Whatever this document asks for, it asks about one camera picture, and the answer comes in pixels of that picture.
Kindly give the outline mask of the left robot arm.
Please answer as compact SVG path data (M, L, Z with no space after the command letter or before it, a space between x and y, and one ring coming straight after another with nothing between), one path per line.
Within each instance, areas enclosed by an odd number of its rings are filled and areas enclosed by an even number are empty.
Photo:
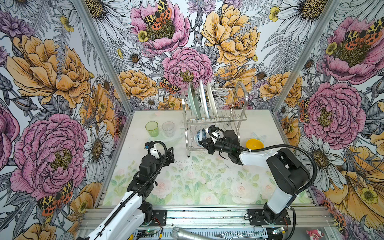
M174 148L160 141L146 143L147 155L127 187L120 203L94 231L78 240L128 240L142 224L153 218L153 205L146 202L163 167L175 162Z

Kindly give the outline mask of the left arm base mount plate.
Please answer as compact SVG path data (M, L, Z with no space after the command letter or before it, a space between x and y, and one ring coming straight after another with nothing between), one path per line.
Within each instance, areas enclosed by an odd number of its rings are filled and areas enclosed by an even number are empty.
M167 223L167 210L153 210L153 216L148 227L165 227Z

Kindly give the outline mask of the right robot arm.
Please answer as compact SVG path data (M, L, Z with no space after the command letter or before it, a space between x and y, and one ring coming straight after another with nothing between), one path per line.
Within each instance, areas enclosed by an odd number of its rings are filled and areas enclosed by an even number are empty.
M308 151L297 146L280 144L253 150L240 145L235 131L224 131L215 126L208 128L208 135L198 143L209 154L227 153L234 164L269 168L277 187L261 213L267 224L275 224L297 195L310 187L317 176L316 172L311 174L292 152L296 150L311 157Z

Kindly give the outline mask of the clear pink glass tumbler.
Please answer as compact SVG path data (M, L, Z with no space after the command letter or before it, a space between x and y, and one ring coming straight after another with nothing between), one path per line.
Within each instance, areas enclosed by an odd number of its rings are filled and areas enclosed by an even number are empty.
M175 124L171 121L167 121L163 123L162 130L167 138L171 138L175 134Z

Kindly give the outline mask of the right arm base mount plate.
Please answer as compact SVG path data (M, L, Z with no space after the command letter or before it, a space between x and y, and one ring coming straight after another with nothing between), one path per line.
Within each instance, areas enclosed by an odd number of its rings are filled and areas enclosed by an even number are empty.
M264 209L248 209L245 219L249 221L251 226L264 225L290 225L292 222L287 210L276 214L273 211Z

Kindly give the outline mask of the yellow plastic bowl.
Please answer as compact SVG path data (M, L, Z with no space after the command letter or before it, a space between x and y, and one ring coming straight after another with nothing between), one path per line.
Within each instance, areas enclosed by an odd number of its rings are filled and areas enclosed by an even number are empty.
M258 139L249 139L246 142L246 148L250 150L260 150L264 148L264 144Z

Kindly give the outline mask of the green glass tumbler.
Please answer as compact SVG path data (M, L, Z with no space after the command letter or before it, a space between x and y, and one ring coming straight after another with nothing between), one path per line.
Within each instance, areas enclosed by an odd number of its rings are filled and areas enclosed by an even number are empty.
M151 137L157 137L159 135L159 124L156 121L146 123L145 128Z

